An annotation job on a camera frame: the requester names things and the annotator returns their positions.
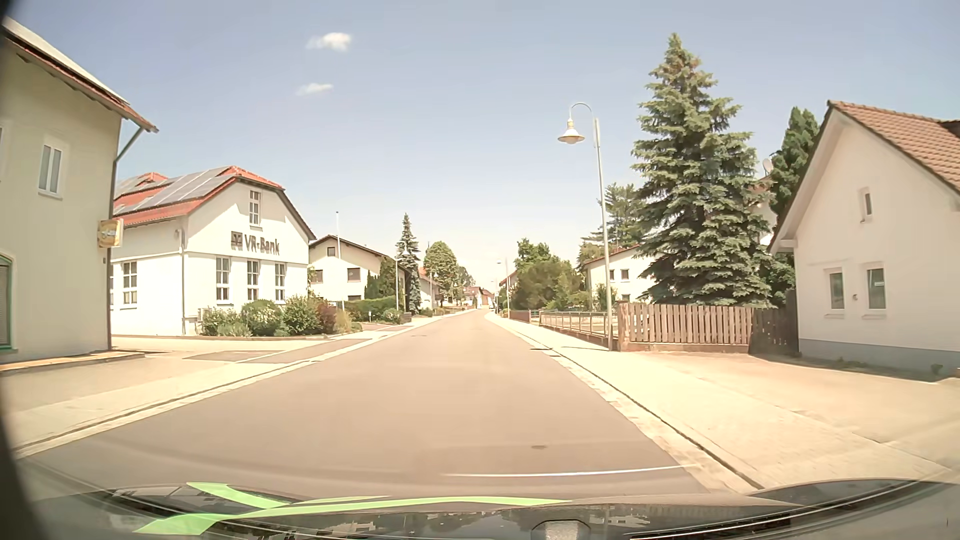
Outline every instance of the yellow sign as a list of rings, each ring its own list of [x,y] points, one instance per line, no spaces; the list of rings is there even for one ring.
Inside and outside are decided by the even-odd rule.
[[[123,218],[115,217],[100,222],[97,229],[97,246],[101,248],[119,248],[123,242]]]

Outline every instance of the spruce tree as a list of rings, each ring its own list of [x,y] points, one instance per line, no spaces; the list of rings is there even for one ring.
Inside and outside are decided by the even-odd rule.
[[[716,80],[700,64],[673,34],[650,73],[653,98],[640,104],[651,137],[633,151],[650,228],[639,251],[654,258],[642,276],[656,281],[645,294],[663,304],[765,306],[770,287],[757,268],[769,227],[752,211],[767,196],[754,178],[756,151],[750,133],[730,131],[740,107],[707,94]]]
[[[410,216],[403,214],[403,232],[396,243],[396,261],[400,268],[406,271],[404,292],[406,302],[404,311],[415,312],[420,310],[420,243],[410,230]]]

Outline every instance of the sidewalk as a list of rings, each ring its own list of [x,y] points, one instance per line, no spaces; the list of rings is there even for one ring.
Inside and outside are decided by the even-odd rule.
[[[14,453],[22,457],[441,319],[417,318],[402,327],[391,327],[391,331],[359,331],[322,341],[117,338],[124,346],[135,345],[154,353],[132,362],[70,366],[0,378],[4,426]],[[338,343],[344,346],[336,348]],[[270,361],[270,356],[290,354],[293,358]]]
[[[748,355],[611,353],[491,319],[569,358],[762,487],[953,475],[960,385],[780,364]]]

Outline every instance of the road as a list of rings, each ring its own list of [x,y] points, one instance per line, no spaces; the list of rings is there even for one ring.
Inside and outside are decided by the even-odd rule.
[[[219,481],[312,498],[706,491],[485,314],[446,317],[21,464],[35,491],[37,465],[105,487]],[[569,474],[635,469],[655,470]]]

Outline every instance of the lamp post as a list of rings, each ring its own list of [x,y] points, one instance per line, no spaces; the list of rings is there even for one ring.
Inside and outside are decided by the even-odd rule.
[[[503,290],[504,296],[507,297],[507,311],[510,311],[510,262],[507,259],[496,261],[497,264],[503,263],[503,272],[507,275],[507,279],[504,280]]]
[[[603,165],[600,161],[600,122],[597,120],[593,109],[583,102],[577,102],[570,106],[570,114],[566,119],[566,131],[563,135],[557,137],[560,142],[567,144],[576,144],[584,140],[584,136],[577,133],[573,128],[573,108],[582,105],[590,111],[593,118],[593,145],[597,149],[597,176],[600,179],[600,217],[602,219],[601,228],[603,229],[603,260],[604,260],[604,279],[607,284],[607,320],[604,322],[604,332],[607,333],[607,348],[613,350],[613,304],[610,291],[610,242],[607,239],[607,197],[603,186]]]

